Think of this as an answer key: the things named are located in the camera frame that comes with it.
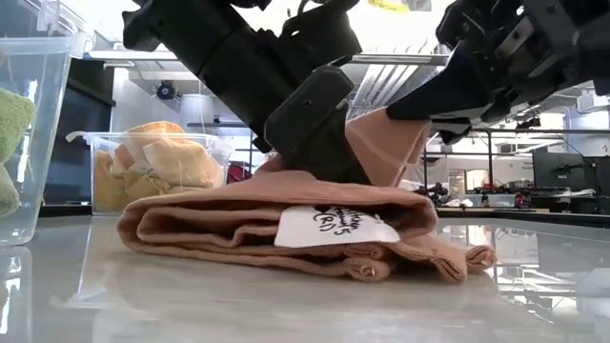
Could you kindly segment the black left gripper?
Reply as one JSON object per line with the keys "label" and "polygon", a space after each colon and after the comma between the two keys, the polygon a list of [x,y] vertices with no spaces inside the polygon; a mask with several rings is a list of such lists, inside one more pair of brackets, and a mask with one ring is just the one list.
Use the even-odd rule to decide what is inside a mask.
{"label": "black left gripper", "polygon": [[354,0],[330,1],[254,30],[238,8],[265,1],[146,0],[125,11],[123,44],[164,45],[257,136],[261,151],[293,155],[353,90],[341,70],[361,51],[350,27]]}

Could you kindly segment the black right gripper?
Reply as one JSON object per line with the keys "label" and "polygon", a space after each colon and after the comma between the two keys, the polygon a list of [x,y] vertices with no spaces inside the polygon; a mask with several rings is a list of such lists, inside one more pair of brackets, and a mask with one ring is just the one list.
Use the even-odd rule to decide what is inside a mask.
{"label": "black right gripper", "polygon": [[522,103],[592,82],[609,92],[608,0],[460,0],[437,26],[444,70],[387,107],[391,119],[434,119],[444,145]]}

